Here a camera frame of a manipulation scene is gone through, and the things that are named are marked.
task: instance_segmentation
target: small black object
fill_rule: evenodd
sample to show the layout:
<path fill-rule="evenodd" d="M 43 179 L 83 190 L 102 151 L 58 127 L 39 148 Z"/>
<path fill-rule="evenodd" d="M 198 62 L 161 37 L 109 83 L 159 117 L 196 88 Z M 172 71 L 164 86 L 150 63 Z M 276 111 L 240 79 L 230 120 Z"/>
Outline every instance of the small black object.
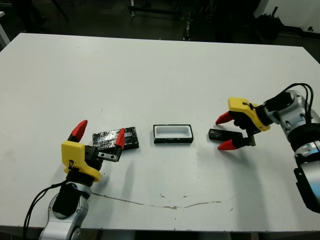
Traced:
<path fill-rule="evenodd" d="M 116 149 L 116 140 L 121 129 L 94 133 L 92 135 L 92 144 L 98 148 L 98 151 L 105 154 L 114 154 Z M 138 149 L 139 141 L 136 128 L 125 128 L 124 148 L 123 150 Z"/>
<path fill-rule="evenodd" d="M 190 144 L 194 134 L 190 124 L 153 125 L 153 143 L 155 144 Z"/>
<path fill-rule="evenodd" d="M 230 139 L 242 139 L 243 135 L 241 132 L 237 131 L 227 131 L 220 129 L 210 129 L 209 130 L 209 139 L 218 140 L 218 141 L 228 141 Z"/>

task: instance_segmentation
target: white wall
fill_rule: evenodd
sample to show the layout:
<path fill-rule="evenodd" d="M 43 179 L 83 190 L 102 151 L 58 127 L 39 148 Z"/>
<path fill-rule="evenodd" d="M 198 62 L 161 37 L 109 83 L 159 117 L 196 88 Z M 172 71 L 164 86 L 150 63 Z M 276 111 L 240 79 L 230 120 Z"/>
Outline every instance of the white wall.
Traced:
<path fill-rule="evenodd" d="M 320 33 L 320 0 L 261 0 L 256 11 L 271 14 L 275 7 L 279 7 L 279 16 L 285 26 L 299 27 L 308 31 L 313 27 L 314 33 Z"/>

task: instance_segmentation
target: red fingertip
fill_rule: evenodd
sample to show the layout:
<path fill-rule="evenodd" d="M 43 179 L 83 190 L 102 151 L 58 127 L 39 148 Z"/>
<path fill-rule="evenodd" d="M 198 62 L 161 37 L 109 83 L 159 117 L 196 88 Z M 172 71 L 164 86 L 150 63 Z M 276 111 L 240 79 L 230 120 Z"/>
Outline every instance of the red fingertip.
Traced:
<path fill-rule="evenodd" d="M 218 146 L 218 150 L 235 150 L 238 149 L 232 143 L 232 139 L 223 142 L 220 146 Z"/>
<path fill-rule="evenodd" d="M 87 124 L 88 124 L 88 120 L 83 120 L 83 121 L 80 122 L 80 123 L 75 127 L 75 129 L 73 129 L 73 131 L 71 132 L 71 135 L 72 135 L 72 136 L 75 136 L 75 137 L 79 140 L 79 142 L 80 142 L 82 136 L 83 136 L 84 133 L 85 133 Z"/>
<path fill-rule="evenodd" d="M 121 128 L 118 137 L 116 138 L 115 145 L 121 146 L 122 150 L 125 147 L 125 129 Z"/>
<path fill-rule="evenodd" d="M 227 122 L 230 122 L 234 118 L 229 114 L 229 111 L 227 111 L 225 114 L 222 114 L 218 119 L 215 121 L 215 124 L 224 124 Z"/>

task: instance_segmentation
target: metal stand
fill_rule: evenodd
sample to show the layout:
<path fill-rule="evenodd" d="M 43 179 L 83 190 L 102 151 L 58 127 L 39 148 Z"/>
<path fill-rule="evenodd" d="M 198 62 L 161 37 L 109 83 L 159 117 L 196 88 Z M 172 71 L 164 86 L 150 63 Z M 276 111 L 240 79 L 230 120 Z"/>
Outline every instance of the metal stand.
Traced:
<path fill-rule="evenodd" d="M 128 11 L 130 17 L 133 18 L 136 12 L 145 12 L 145 13 L 153 13 L 153 14 L 165 14 L 165 15 L 176 15 L 179 16 L 180 20 L 184 19 L 183 12 L 180 11 L 181 1 L 177 1 L 175 6 L 175 10 L 163 10 L 157 8 L 151 8 L 151 4 L 148 0 L 145 1 L 145 5 L 143 7 L 136 7 L 134 6 L 134 0 L 131 0 L 131 5 L 128 6 Z"/>

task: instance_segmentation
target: scratch mark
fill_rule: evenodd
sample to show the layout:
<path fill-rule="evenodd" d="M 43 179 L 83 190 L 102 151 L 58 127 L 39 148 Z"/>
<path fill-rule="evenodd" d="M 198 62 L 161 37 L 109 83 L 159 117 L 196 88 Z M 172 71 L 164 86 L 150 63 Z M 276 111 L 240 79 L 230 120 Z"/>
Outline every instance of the scratch mark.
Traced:
<path fill-rule="evenodd" d="M 93 195 L 96 196 L 100 196 L 100 197 L 104 197 L 106 199 L 113 199 L 113 200 L 118 200 L 118 201 L 122 201 L 122 202 L 126 202 L 126 203 L 130 203 L 130 204 L 138 204 L 138 205 L 144 205 L 143 203 L 140 202 L 136 202 L 136 201 L 128 201 L 128 200 L 124 200 L 124 199 L 120 199 L 120 198 L 116 198 L 116 197 L 112 197 L 112 196 L 106 196 L 106 195 L 100 195 L 98 193 L 92 193 Z"/>
<path fill-rule="evenodd" d="M 199 202 L 199 203 L 196 203 L 196 204 L 192 204 L 190 206 L 184 206 L 183 208 L 184 209 L 187 209 L 187 208 L 191 208 L 193 206 L 197 206 L 197 205 L 202 205 L 202 204 L 213 204 L 213 203 L 221 203 L 221 201 L 206 201 L 206 202 Z"/>
<path fill-rule="evenodd" d="M 153 207 L 157 207 L 157 208 L 164 208 L 164 209 L 173 209 L 173 210 L 177 210 L 178 208 L 180 208 L 179 206 L 153 206 Z"/>
<path fill-rule="evenodd" d="M 144 203 L 136 202 L 136 201 L 124 200 L 124 199 L 121 199 L 121 198 L 116 198 L 116 197 L 107 196 L 107 195 L 101 195 L 101 194 L 94 193 L 94 192 L 92 194 L 96 195 L 96 196 L 99 196 L 99 197 L 104 197 L 106 199 L 118 200 L 118 201 L 129 203 L 129 204 L 143 205 L 143 206 L 153 207 L 153 208 L 172 209 L 172 210 L 177 210 L 177 209 L 182 209 L 183 210 L 183 209 L 187 209 L 187 208 L 191 208 L 191 207 L 198 206 L 198 205 L 203 205 L 203 204 L 222 203 L 221 201 L 207 201 L 207 202 L 195 203 L 195 204 L 192 204 L 192 205 L 189 205 L 189 206 L 158 206 L 158 205 L 144 204 Z"/>

